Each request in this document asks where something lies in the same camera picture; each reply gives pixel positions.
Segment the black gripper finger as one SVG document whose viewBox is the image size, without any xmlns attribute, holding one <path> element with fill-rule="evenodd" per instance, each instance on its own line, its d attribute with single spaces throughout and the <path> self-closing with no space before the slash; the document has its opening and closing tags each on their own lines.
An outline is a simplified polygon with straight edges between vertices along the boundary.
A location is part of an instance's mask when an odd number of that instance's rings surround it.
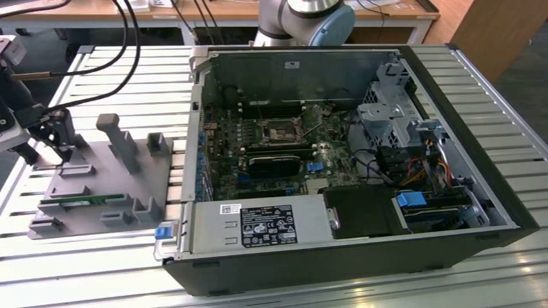
<svg viewBox="0 0 548 308">
<path fill-rule="evenodd" d="M 62 162 L 71 160 L 75 144 L 75 128 L 71 112 L 67 108 L 54 111 L 49 119 L 41 126 L 42 141 L 51 147 L 62 159 Z"/>
<path fill-rule="evenodd" d="M 39 160 L 41 154 L 37 152 L 35 148 L 26 142 L 11 148 L 11 151 L 25 159 L 27 165 L 30 166 L 34 166 Z"/>
</svg>

